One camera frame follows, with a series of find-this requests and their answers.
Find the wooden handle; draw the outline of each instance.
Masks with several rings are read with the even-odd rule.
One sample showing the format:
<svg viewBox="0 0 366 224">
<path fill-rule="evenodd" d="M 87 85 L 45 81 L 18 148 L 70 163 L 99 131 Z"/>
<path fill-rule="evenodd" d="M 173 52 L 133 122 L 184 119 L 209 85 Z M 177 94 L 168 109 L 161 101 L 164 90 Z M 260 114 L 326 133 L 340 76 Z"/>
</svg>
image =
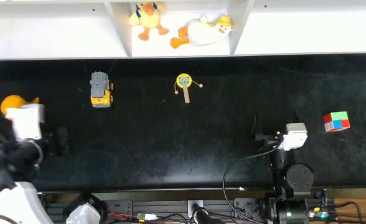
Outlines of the wooden handle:
<svg viewBox="0 0 366 224">
<path fill-rule="evenodd" d="M 190 103 L 189 89 L 187 88 L 187 86 L 183 86 L 183 93 L 185 103 Z"/>
</svg>

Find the red cube face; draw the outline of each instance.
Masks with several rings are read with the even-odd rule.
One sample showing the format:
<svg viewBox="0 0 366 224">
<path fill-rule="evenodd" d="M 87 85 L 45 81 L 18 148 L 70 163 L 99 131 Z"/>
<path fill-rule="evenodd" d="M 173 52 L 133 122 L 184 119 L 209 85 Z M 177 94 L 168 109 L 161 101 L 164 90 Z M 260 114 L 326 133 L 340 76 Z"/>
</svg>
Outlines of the red cube face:
<svg viewBox="0 0 366 224">
<path fill-rule="evenodd" d="M 323 117 L 323 120 L 324 120 L 324 124 L 327 124 L 328 122 L 332 121 L 332 116 L 331 114 L 327 114 Z"/>
<path fill-rule="evenodd" d="M 350 128 L 349 120 L 341 120 L 342 128 Z"/>
</svg>

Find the white duck plush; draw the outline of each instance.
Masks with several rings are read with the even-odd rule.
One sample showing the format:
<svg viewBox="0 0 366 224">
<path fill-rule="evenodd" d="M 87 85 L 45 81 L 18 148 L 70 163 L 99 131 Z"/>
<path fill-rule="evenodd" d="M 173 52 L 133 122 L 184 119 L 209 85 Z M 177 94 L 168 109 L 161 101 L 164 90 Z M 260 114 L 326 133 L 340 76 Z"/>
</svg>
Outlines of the white duck plush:
<svg viewBox="0 0 366 224">
<path fill-rule="evenodd" d="M 206 16 L 200 20 L 189 22 L 185 27 L 179 29 L 180 38 L 172 38 L 171 45 L 174 49 L 183 44 L 192 44 L 194 46 L 206 46 L 214 44 L 226 38 L 232 31 L 233 24 L 227 15 L 222 15 L 220 19 L 211 23 Z"/>
</svg>

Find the stuffed animal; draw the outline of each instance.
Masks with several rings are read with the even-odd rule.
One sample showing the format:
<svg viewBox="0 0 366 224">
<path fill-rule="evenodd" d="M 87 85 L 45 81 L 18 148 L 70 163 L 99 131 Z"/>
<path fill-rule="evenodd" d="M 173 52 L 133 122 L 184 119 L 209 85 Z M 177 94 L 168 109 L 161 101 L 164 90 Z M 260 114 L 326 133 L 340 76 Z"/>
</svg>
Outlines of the stuffed animal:
<svg viewBox="0 0 366 224">
<path fill-rule="evenodd" d="M 171 45 L 174 49 L 183 44 L 194 46 L 205 46 L 223 40 L 232 31 L 233 24 L 227 15 L 222 15 L 220 19 L 211 23 L 207 17 L 189 22 L 185 27 L 179 29 L 180 38 L 172 38 Z"/>
<path fill-rule="evenodd" d="M 164 12 L 166 10 L 165 5 L 161 2 L 136 2 L 136 11 L 130 17 L 129 23 L 132 26 L 140 24 L 144 27 L 144 32 L 138 35 L 141 40 L 149 40 L 149 33 L 152 28 L 157 28 L 159 35 L 169 33 L 169 29 L 163 28 L 159 23 L 161 16 L 158 10 Z"/>
</svg>

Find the blue square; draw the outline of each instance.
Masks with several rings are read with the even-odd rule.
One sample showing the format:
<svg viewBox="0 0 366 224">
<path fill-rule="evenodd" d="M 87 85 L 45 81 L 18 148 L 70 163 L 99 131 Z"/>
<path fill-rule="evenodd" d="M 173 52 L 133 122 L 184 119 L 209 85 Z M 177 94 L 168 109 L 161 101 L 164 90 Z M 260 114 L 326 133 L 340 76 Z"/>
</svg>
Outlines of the blue square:
<svg viewBox="0 0 366 224">
<path fill-rule="evenodd" d="M 340 121 L 333 121 L 334 128 L 342 128 L 342 123 Z"/>
</svg>

